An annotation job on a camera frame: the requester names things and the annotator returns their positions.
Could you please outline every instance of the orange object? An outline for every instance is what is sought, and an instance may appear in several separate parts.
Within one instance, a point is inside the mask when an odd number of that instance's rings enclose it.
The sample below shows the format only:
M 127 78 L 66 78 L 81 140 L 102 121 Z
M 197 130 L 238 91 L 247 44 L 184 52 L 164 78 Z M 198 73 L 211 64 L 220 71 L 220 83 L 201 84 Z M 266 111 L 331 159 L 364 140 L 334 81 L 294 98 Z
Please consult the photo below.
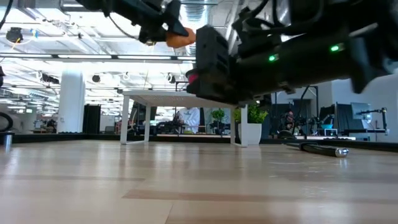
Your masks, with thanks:
M 185 30 L 188 31 L 188 34 L 189 34 L 188 37 L 176 35 L 176 34 L 173 34 L 170 32 L 166 33 L 167 46 L 176 49 L 176 48 L 184 47 L 184 46 L 195 43 L 197 36 L 193 32 L 193 30 L 186 28 L 186 27 L 185 27 Z

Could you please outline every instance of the computer monitor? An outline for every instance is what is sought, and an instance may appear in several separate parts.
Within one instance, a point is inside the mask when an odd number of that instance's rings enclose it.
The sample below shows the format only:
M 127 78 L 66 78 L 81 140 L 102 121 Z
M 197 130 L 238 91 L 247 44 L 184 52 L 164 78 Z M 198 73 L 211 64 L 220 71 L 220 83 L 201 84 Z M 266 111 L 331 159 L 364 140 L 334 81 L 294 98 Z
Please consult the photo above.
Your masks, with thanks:
M 353 119 L 372 120 L 372 113 L 363 113 L 371 110 L 371 105 L 368 103 L 351 103 L 353 109 Z

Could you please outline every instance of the green plant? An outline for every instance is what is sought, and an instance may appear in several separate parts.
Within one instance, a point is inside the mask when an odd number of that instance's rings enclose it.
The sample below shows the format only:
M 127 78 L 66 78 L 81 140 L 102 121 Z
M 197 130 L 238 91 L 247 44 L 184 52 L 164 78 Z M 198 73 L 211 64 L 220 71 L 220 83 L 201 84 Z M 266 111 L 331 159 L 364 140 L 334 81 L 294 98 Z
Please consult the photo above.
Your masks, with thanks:
M 224 118 L 225 112 L 222 109 L 218 109 L 216 111 L 212 111 L 211 115 L 216 121 L 221 122 Z
M 248 123 L 249 124 L 262 124 L 264 119 L 268 115 L 268 112 L 261 111 L 257 104 L 248 105 Z M 241 110 L 236 109 L 234 111 L 235 121 L 241 122 Z

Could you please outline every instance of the white shirt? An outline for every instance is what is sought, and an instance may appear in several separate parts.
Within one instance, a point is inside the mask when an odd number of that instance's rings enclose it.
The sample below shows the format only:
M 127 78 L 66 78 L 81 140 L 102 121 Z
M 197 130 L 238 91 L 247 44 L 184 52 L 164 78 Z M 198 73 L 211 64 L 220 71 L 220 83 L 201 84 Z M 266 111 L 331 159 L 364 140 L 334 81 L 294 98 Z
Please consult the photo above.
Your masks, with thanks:
M 180 119 L 184 121 L 184 125 L 193 126 L 185 127 L 185 130 L 192 131 L 196 134 L 199 129 L 200 110 L 198 108 L 182 108 L 178 112 L 180 113 Z

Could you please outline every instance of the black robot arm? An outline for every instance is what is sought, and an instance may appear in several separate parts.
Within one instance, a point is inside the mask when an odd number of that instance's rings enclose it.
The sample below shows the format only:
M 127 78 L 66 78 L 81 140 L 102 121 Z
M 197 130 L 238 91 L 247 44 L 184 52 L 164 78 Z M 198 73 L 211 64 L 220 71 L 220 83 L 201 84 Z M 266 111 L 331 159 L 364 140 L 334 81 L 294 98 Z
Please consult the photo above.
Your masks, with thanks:
M 102 11 L 106 17 L 111 12 L 131 21 L 132 25 L 141 26 L 138 36 L 140 42 L 165 42 L 166 32 L 188 37 L 187 30 L 178 20 L 181 2 L 169 2 L 162 10 L 162 0 L 77 0 L 82 6 L 91 11 Z
M 290 25 L 275 15 L 274 22 L 256 18 L 268 0 L 241 11 L 233 24 L 240 41 L 235 54 L 214 28 L 198 29 L 197 67 L 187 73 L 187 91 L 243 105 L 275 91 L 294 93 L 303 86 L 350 78 L 353 91 L 361 93 L 372 79 L 392 74 L 398 66 L 396 1 L 286 1 Z M 290 39 L 282 41 L 283 35 Z

